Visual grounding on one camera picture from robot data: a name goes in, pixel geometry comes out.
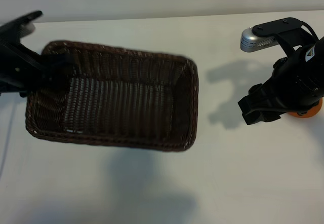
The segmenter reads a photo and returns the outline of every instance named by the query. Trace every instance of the black mount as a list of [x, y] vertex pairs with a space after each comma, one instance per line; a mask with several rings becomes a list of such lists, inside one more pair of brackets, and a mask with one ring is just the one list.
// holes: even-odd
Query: black mount
[[[287, 57], [273, 65], [269, 80], [254, 85], [249, 95], [238, 102], [246, 123], [271, 122], [289, 111], [302, 115], [317, 105], [324, 95], [324, 81], [314, 77], [314, 71], [323, 70], [322, 63], [305, 61], [306, 51], [318, 42], [313, 29], [303, 21], [286, 18], [256, 25], [252, 32], [262, 38], [273, 36]], [[316, 44], [316, 50], [320, 49], [321, 45]]]
[[51, 86], [56, 72], [70, 64], [66, 54], [39, 55], [20, 43], [34, 31], [31, 22], [42, 14], [35, 11], [0, 27], [0, 95], [19, 92], [25, 97], [41, 86]]

